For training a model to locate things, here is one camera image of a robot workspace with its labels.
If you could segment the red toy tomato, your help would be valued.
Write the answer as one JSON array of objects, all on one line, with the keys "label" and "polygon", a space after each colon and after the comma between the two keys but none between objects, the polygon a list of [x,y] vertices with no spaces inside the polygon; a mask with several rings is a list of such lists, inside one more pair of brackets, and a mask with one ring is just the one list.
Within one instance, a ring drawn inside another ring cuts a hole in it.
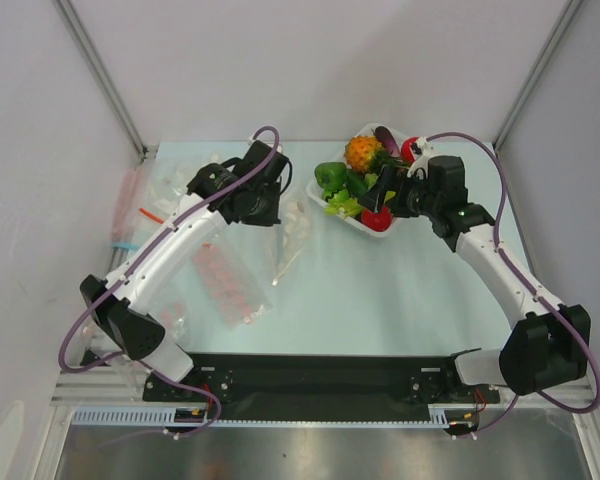
[{"label": "red toy tomato", "polygon": [[360,215],[361,223],[375,232],[384,232],[392,224],[393,217],[390,210],[383,206],[379,212],[364,210]]}]

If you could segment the clear white-dotted zip bag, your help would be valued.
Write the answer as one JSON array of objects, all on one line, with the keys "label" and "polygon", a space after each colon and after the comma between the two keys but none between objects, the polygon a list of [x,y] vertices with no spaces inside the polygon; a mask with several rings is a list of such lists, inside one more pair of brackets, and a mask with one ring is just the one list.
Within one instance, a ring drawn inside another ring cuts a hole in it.
[{"label": "clear white-dotted zip bag", "polygon": [[268,234],[267,244],[273,286],[299,258],[311,236],[312,221],[304,191],[294,188],[282,196],[279,219]]}]

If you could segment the green toy grape bunch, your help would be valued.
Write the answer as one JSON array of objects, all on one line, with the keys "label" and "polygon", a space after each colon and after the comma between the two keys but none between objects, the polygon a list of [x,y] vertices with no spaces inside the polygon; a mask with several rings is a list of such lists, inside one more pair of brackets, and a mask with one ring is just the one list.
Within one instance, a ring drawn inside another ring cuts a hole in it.
[{"label": "green toy grape bunch", "polygon": [[378,175],[375,173],[366,173],[364,175],[364,183],[366,186],[366,191],[371,190],[378,181]]}]

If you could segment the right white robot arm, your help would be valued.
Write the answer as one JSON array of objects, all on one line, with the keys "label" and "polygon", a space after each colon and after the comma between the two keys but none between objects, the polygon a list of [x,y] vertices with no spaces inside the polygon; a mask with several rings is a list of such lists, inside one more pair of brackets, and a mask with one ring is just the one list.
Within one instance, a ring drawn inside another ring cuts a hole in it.
[{"label": "right white robot arm", "polygon": [[399,218],[428,218],[433,232],[477,273],[511,325],[501,349],[455,355],[455,367],[441,376],[449,399],[464,401],[479,384],[525,396],[585,375],[588,313],[548,292],[496,240],[495,220],[468,199],[460,158],[435,156],[414,172],[386,165],[360,203],[373,212],[386,206]]}]

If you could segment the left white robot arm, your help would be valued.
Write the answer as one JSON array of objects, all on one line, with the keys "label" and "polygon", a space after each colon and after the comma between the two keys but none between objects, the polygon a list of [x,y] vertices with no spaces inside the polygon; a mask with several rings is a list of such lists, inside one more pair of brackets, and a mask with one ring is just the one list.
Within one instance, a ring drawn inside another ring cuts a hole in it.
[{"label": "left white robot arm", "polygon": [[281,174],[290,160],[255,140],[242,157],[203,166],[169,218],[124,264],[80,285],[96,325],[129,359],[165,378],[179,400],[194,397],[200,376],[190,356],[149,313],[159,291],[203,243],[231,224],[279,223]]}]

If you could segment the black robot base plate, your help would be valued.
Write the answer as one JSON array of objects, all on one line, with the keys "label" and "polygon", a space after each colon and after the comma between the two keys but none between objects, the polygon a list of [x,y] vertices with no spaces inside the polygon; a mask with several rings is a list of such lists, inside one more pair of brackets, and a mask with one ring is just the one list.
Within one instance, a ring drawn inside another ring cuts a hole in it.
[{"label": "black robot base plate", "polygon": [[486,384],[461,383],[451,358],[194,353],[193,370],[176,388],[156,375],[145,382],[152,403],[203,401],[221,417],[273,422],[406,422],[424,420],[435,404],[465,410],[500,402]]}]

